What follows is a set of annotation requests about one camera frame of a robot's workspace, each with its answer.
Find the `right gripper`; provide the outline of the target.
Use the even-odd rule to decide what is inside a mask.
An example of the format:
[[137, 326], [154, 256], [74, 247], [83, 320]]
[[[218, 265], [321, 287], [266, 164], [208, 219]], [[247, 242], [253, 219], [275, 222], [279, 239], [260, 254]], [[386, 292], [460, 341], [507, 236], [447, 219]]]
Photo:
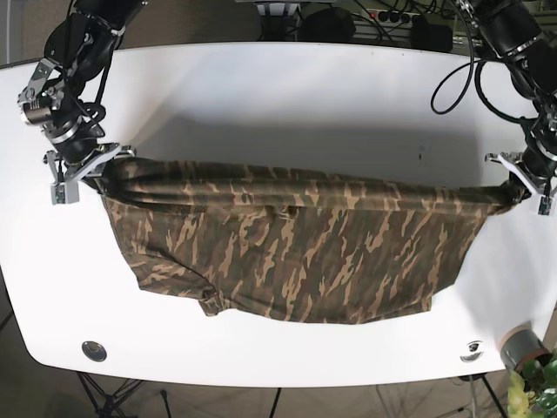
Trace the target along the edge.
[[87, 127], [81, 118], [71, 118], [59, 128], [51, 121], [44, 121], [40, 127], [54, 147], [43, 159], [54, 178], [50, 185], [54, 206], [77, 203], [80, 184], [105, 193], [103, 175], [107, 165], [115, 159], [137, 155], [131, 145], [100, 143], [103, 129]]

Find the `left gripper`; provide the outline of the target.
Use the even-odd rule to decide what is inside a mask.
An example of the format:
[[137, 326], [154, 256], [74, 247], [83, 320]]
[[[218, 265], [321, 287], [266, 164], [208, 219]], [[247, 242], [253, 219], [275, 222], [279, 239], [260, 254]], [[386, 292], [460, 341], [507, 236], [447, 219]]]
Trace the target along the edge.
[[514, 204], [529, 200], [529, 210], [544, 217], [556, 214], [556, 155], [551, 153], [531, 131], [525, 131], [523, 152], [499, 152], [485, 155], [486, 162], [502, 165], [508, 171], [508, 185]]

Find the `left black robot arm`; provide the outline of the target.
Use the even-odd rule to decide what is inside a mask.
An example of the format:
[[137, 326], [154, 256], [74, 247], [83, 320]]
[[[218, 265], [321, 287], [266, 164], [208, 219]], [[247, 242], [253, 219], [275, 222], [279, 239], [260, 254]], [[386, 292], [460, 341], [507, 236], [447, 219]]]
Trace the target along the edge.
[[[556, 46], [543, 32], [521, 1], [454, 1], [453, 7], [464, 25], [470, 61], [466, 82], [456, 101], [438, 115], [452, 111], [475, 86], [481, 103], [495, 116], [519, 125], [524, 133], [524, 152], [491, 153], [487, 161], [506, 167], [509, 178], [521, 184], [525, 197], [536, 199], [537, 213], [549, 216], [556, 210]], [[503, 64], [514, 89], [532, 102], [537, 116], [512, 117], [497, 109], [481, 85], [482, 71], [489, 62]]]

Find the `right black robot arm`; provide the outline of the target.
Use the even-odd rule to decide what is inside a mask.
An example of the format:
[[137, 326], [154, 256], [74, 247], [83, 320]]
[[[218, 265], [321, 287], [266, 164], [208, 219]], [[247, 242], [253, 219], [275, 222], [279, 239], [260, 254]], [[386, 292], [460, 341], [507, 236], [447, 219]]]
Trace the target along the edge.
[[101, 143], [102, 104], [114, 52], [144, 1], [72, 1], [50, 34], [44, 56], [18, 96], [25, 124], [37, 126], [52, 150], [43, 162], [53, 182], [51, 201], [79, 201], [79, 183], [94, 185], [115, 158], [133, 157], [129, 145]]

